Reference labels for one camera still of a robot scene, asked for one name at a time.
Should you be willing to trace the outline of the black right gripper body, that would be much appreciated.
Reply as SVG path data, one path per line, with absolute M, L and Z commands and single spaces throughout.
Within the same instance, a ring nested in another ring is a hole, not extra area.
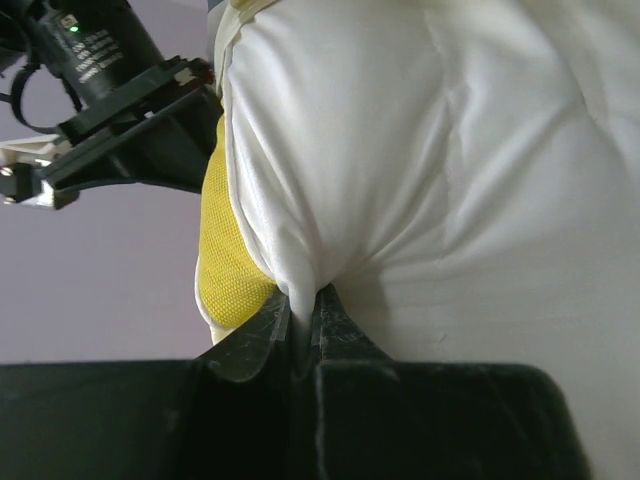
M 72 147 L 38 177 L 58 192 L 133 183 L 200 192 L 222 114 L 213 80 L 202 59 L 150 68 L 60 124 Z

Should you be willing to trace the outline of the white pillow yellow edge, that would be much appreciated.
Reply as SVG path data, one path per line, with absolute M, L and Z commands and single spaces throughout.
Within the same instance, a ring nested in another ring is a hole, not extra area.
M 639 5 L 212 1 L 214 342 L 334 285 L 404 360 L 536 366 L 598 479 L 639 475 Z

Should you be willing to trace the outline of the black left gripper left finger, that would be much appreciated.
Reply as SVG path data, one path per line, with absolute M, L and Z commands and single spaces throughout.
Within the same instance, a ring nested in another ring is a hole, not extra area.
M 5 479 L 281 479 L 289 305 L 193 360 L 1 369 Z

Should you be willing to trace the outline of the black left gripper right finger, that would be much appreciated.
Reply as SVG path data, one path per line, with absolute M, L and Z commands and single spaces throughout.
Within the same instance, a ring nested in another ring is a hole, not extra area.
M 333 287 L 317 296 L 303 479 L 587 479 L 559 387 L 509 363 L 384 354 Z

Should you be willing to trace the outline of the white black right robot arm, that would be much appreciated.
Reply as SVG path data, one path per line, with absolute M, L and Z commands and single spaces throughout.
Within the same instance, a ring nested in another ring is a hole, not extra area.
M 221 115 L 213 70 L 201 58 L 165 58 L 128 2 L 5 1 L 1 65 L 19 68 L 2 97 L 16 120 L 40 69 L 75 109 L 50 128 L 61 154 L 2 169 L 6 199 L 135 183 L 201 190 Z

